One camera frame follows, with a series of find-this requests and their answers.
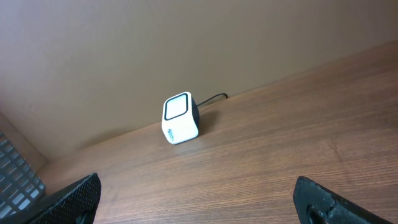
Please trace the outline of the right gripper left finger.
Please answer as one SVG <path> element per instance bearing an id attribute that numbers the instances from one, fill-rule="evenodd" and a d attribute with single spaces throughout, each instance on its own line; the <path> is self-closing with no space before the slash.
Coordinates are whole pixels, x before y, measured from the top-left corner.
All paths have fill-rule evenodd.
<path id="1" fill-rule="evenodd" d="M 92 173 L 33 206 L 1 219 L 1 224 L 92 224 L 100 197 L 101 181 Z"/>

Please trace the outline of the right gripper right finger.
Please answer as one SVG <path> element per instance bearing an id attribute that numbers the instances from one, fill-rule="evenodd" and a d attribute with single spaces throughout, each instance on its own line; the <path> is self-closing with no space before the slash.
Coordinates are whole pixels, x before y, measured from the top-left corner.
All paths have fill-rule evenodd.
<path id="1" fill-rule="evenodd" d="M 301 224 L 392 224 L 305 176 L 296 181 L 293 201 Z"/>

